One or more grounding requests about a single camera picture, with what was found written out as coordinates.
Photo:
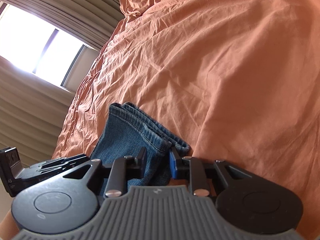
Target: denim jeans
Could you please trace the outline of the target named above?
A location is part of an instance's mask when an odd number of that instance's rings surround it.
[[[129,180],[128,187],[167,185],[171,178],[169,149],[176,147],[181,157],[190,149],[186,142],[134,104],[111,104],[106,127],[90,158],[101,159],[103,164],[113,163],[126,155],[136,157],[141,147],[146,147],[148,154],[145,175],[143,179]],[[101,193],[107,181],[104,180]]]

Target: bright daylight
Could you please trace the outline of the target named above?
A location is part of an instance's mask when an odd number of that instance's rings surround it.
[[[45,51],[50,37],[53,40]],[[83,45],[70,34],[12,5],[0,18],[0,41],[0,56],[57,86]]]

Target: metal screw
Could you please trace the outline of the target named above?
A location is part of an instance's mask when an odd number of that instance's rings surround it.
[[[122,192],[117,189],[110,189],[106,192],[107,197],[119,197],[122,195]]]
[[[207,196],[209,196],[209,194],[210,194],[209,190],[206,190],[204,188],[196,189],[193,192],[193,195],[195,195],[197,197],[207,197]]]

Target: curtain fold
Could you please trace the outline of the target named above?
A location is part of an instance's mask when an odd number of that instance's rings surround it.
[[[73,98],[0,56],[0,148],[17,147],[28,166],[50,159]]]
[[[2,0],[100,50],[124,18],[114,0]]]

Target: bed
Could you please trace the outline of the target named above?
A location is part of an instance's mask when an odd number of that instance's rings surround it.
[[[120,0],[53,157],[90,155],[110,103],[133,102],[188,142],[294,191],[320,234],[320,0]]]

